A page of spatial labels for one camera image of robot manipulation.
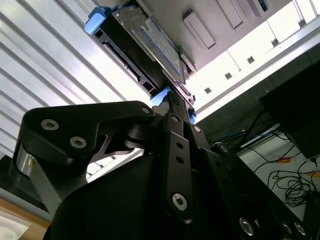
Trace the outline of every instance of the ceiling panel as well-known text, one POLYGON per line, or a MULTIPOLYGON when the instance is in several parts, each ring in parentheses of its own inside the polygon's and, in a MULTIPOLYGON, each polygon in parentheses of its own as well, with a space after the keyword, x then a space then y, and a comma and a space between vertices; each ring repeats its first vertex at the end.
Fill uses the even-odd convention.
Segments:
POLYGON ((255 13, 255 8, 249 2, 258 1, 251 0, 140 0, 147 3, 149 12, 152 13, 151 18, 173 43, 186 49, 198 70, 265 22, 291 0, 264 1, 268 5, 268 10, 255 13), (191 12, 198 16, 214 39, 215 45, 211 48, 203 47, 184 23, 184 18, 191 12))

